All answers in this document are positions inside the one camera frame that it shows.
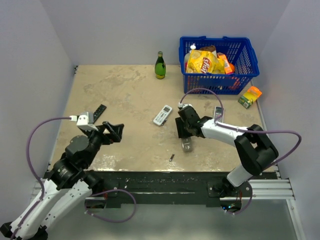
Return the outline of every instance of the bag of chips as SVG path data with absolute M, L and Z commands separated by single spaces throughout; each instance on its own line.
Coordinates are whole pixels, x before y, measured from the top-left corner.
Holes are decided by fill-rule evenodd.
M 210 51 L 192 50 L 186 66 L 187 73 L 225 74 L 224 61 Z

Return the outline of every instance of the snack package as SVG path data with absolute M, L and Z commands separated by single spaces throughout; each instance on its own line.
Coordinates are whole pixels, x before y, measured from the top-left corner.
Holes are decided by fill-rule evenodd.
M 225 71 L 225 74 L 232 74 L 233 71 L 232 71 L 232 69 L 231 69 L 231 66 L 230 66 L 230 64 L 229 64 L 229 62 L 228 62 L 228 59 L 227 59 L 226 55 L 224 55 L 224 54 L 221 53 L 221 52 L 218 52 L 217 54 L 218 54 L 218 58 L 219 58 L 219 59 L 222 59 L 222 60 L 224 61 L 224 71 Z
M 216 58 L 210 51 L 192 50 L 186 72 L 190 74 L 225 74 L 224 61 Z
M 217 58 L 217 50 L 216 50 L 216 47 L 211 45 L 211 46 L 204 46 L 202 48 L 199 49 L 199 51 L 208 51 L 208 52 L 211 52 L 213 53 L 213 55 L 215 55 L 215 57 Z

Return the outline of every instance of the small box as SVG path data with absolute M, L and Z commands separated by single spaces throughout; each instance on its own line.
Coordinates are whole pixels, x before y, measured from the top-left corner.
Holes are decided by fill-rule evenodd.
M 248 109 L 255 101 L 257 101 L 261 94 L 262 92 L 257 87 L 252 86 L 239 98 L 238 103 Z
M 218 52 L 218 58 L 219 58 L 219 59 L 222 59 L 223 62 L 224 62 L 224 71 L 225 71 L 225 74 L 232 74 L 233 71 L 232 71 L 232 69 L 231 69 L 231 67 L 230 67 L 230 64 L 229 64 L 229 62 L 228 62 L 228 59 L 227 59 L 226 55 L 224 55 L 224 54 L 221 53 L 221 52 Z

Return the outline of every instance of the lay's logo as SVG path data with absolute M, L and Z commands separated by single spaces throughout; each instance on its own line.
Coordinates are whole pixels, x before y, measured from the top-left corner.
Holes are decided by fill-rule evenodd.
M 203 74 L 206 74 L 208 72 L 208 69 L 210 67 L 210 63 L 211 62 L 210 62 L 209 58 L 207 58 L 207 57 L 203 58 L 203 63 L 202 63 L 201 70 L 200 70 Z

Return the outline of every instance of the beige marble surface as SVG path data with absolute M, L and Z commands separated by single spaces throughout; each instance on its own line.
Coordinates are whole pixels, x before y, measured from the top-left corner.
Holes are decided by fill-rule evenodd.
M 91 169 L 96 171 L 231 171 L 240 164 L 237 150 L 214 139 L 192 137 L 194 150 L 184 153 L 175 118 L 184 95 L 180 67 L 167 65 L 164 79 L 156 79 L 153 65 L 80 65 L 64 115 L 107 110 L 96 122 L 124 124 L 122 141 L 102 146 Z M 239 95 L 220 95 L 224 122 L 237 126 L 261 125 L 257 104 L 245 109 Z M 212 116 L 219 102 L 212 95 L 188 95 L 200 117 Z M 153 119 L 164 105 L 173 108 L 164 126 Z M 82 133 L 74 122 L 62 121 L 51 166 L 60 159 L 69 141 Z M 175 154 L 173 161 L 169 158 Z

